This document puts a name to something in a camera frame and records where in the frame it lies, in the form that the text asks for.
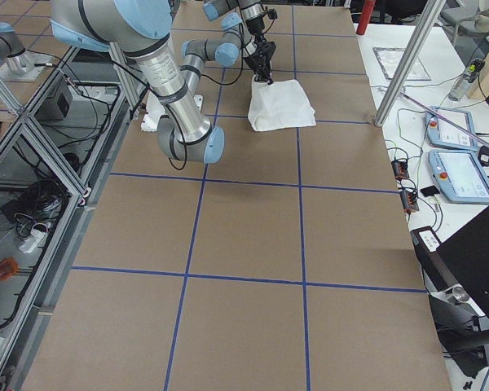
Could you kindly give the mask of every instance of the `chair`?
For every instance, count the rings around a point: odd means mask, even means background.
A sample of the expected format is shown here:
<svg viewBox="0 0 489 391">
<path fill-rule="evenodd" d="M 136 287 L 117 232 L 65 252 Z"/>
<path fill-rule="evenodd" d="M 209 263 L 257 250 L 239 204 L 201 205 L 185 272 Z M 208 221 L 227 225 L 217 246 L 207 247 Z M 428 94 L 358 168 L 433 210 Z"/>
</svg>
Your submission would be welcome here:
<svg viewBox="0 0 489 391">
<path fill-rule="evenodd" d="M 465 7 L 448 8 L 440 13 L 444 29 L 452 34 L 452 44 L 459 35 L 472 38 L 489 36 L 489 0 L 465 0 Z"/>
</svg>

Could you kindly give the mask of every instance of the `black monitor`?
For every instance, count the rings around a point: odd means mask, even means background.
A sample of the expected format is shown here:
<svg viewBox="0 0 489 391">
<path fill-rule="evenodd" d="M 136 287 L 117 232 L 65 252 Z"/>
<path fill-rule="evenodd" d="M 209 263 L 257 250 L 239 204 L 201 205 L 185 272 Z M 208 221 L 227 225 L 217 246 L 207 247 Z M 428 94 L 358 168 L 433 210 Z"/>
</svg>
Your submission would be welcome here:
<svg viewBox="0 0 489 391">
<path fill-rule="evenodd" d="M 442 243 L 437 252 L 489 318 L 489 206 Z"/>
</svg>

